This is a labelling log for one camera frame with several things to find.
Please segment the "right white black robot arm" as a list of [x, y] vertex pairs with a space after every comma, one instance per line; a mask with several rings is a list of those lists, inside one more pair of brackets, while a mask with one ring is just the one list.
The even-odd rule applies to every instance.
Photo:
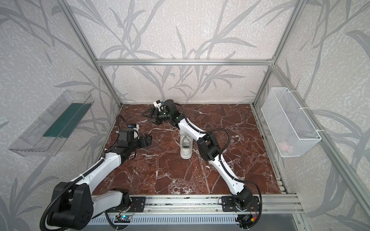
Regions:
[[237, 210], [244, 212], [247, 209], [253, 209], [250, 218], [239, 222], [241, 229], [250, 229], [262, 216], [262, 194], [255, 182], [239, 179], [225, 161], [223, 152], [230, 144], [230, 133], [224, 128], [208, 131], [200, 129], [188, 119], [184, 109], [179, 112], [178, 106], [181, 105], [171, 99], [158, 100], [144, 111], [142, 116], [147, 117], [150, 123], [156, 125], [167, 121], [197, 142], [202, 159], [209, 162], [226, 182]]

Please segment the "white sneaker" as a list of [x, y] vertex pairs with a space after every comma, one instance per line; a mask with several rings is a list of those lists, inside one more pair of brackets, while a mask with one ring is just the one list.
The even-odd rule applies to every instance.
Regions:
[[193, 153], [193, 138], [186, 132], [180, 131], [180, 156], [182, 159], [190, 159]]

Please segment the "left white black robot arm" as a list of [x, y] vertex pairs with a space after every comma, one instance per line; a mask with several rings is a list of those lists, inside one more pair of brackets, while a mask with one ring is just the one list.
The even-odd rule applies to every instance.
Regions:
[[113, 189], [101, 195], [92, 194], [100, 182], [133, 152], [149, 147], [151, 143], [152, 136], [140, 136], [137, 124], [118, 129], [116, 141], [103, 158], [72, 181], [55, 186], [51, 202], [41, 216], [40, 230], [82, 230], [91, 219], [106, 214], [111, 208], [129, 208], [132, 200], [128, 190]]

